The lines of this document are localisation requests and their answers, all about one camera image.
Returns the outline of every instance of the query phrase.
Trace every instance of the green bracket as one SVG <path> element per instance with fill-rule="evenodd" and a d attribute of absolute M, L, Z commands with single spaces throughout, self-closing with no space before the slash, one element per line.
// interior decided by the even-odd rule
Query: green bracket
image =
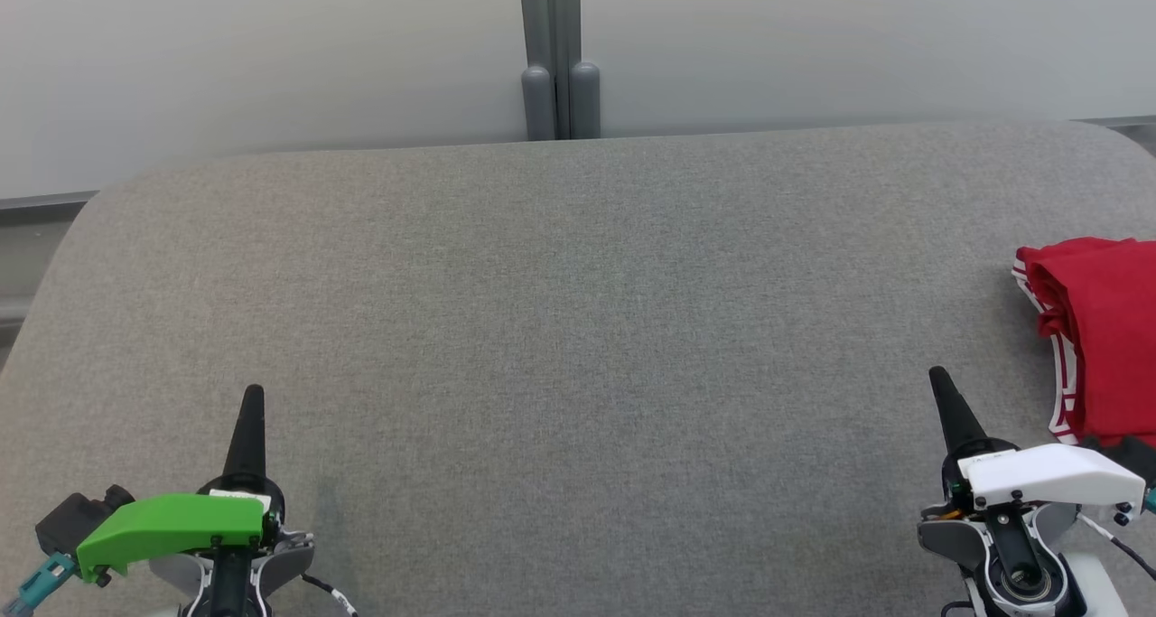
<path fill-rule="evenodd" d="M 109 567 L 127 575 L 128 564 L 188 550 L 249 545 L 261 537 L 265 506 L 258 499 L 215 495 L 157 495 L 120 506 L 76 548 L 86 583 Z"/>

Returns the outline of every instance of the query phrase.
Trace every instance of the red cloth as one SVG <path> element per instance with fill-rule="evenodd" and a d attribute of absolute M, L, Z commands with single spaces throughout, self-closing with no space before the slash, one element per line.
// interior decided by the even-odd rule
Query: red cloth
<path fill-rule="evenodd" d="M 1156 445 L 1156 243 L 1075 238 L 1016 255 L 1044 305 L 1040 336 L 1075 347 L 1075 434 Z"/>

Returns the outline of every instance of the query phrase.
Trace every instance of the white cabinet door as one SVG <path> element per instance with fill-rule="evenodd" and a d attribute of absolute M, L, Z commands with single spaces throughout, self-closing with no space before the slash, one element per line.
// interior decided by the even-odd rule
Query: white cabinet door
<path fill-rule="evenodd" d="M 1153 0 L 581 0 L 602 135 L 1156 114 Z"/>
<path fill-rule="evenodd" d="M 519 0 L 0 0 L 0 198 L 274 149 L 525 139 Z"/>

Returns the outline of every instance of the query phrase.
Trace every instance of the black cable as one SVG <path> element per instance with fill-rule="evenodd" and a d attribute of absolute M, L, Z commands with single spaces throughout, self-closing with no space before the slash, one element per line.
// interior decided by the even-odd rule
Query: black cable
<path fill-rule="evenodd" d="M 1116 547 L 1118 547 L 1118 548 L 1120 548 L 1120 551 L 1122 551 L 1124 553 L 1128 555 L 1128 558 L 1131 558 L 1132 560 L 1135 560 L 1136 565 L 1143 567 L 1144 572 L 1148 572 L 1148 575 L 1151 577 L 1153 580 L 1156 580 L 1156 570 L 1153 570 L 1151 565 L 1148 565 L 1148 563 L 1144 563 L 1144 559 L 1141 558 L 1140 555 L 1136 553 L 1136 551 L 1134 549 L 1132 549 L 1128 545 L 1121 543 L 1120 538 L 1117 538 L 1117 537 L 1112 538 L 1112 544 L 1116 545 Z"/>
<path fill-rule="evenodd" d="M 971 604 L 970 601 L 953 601 L 951 603 L 943 607 L 940 610 L 940 617 L 947 617 L 947 614 L 955 610 L 956 608 L 968 608 L 971 612 L 976 611 L 976 607 Z"/>
<path fill-rule="evenodd" d="M 333 599 L 338 600 L 338 603 L 341 604 L 341 608 L 344 608 L 346 612 L 350 614 L 350 617 L 357 617 L 357 610 L 354 609 L 353 604 L 349 603 L 349 600 L 346 599 L 346 595 L 343 595 L 341 590 L 318 579 L 318 577 L 310 577 L 309 574 L 305 573 L 302 573 L 301 580 L 305 581 L 311 586 L 317 586 L 323 590 L 329 593 L 331 595 L 333 595 Z"/>

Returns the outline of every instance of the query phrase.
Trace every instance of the cable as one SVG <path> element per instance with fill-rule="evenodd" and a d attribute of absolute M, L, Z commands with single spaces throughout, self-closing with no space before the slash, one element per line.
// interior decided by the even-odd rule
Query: cable
<path fill-rule="evenodd" d="M 338 603 L 340 603 L 342 605 L 342 608 L 346 609 L 346 612 L 349 614 L 349 617 L 357 617 L 357 610 L 353 607 L 351 603 L 349 603 L 349 600 L 346 599 L 346 595 L 343 595 L 341 593 L 341 590 L 339 590 L 339 589 L 334 588 L 333 586 L 331 586 L 329 583 L 326 583 L 325 581 L 318 579 L 318 577 L 310 577 L 309 574 L 304 574 L 303 573 L 301 575 L 301 580 L 305 581 L 306 583 L 309 583 L 311 586 L 317 586 L 317 587 L 321 588 L 323 590 L 332 594 L 333 599 L 338 600 Z"/>
<path fill-rule="evenodd" d="M 956 608 L 966 608 L 971 612 L 976 611 L 976 607 L 971 604 L 970 601 L 953 601 L 951 603 L 943 607 L 940 612 L 940 617 L 947 617 L 947 614 L 955 610 Z"/>
<path fill-rule="evenodd" d="M 1105 538 L 1110 540 L 1113 545 L 1120 548 L 1120 551 L 1122 551 L 1124 553 L 1128 555 L 1128 558 L 1131 558 L 1132 560 L 1135 560 L 1136 565 L 1139 565 L 1140 567 L 1142 567 L 1143 571 L 1147 572 L 1148 575 L 1153 578 L 1153 580 L 1156 580 L 1156 570 L 1154 570 L 1151 565 L 1148 565 L 1148 563 L 1144 562 L 1144 559 L 1141 558 L 1141 556 L 1139 553 L 1136 553 L 1136 551 L 1134 549 L 1132 549 L 1128 545 L 1121 543 L 1120 538 L 1117 538 L 1114 535 L 1112 535 L 1112 533 L 1110 530 L 1101 527 L 1099 525 L 1096 525 L 1096 522 L 1092 521 L 1091 518 L 1087 518 L 1085 514 L 1077 513 L 1076 518 L 1081 519 L 1084 525 L 1087 525 L 1087 526 L 1091 527 L 1092 529 L 1095 529 L 1097 534 L 1099 534 L 1099 535 L 1104 536 Z"/>

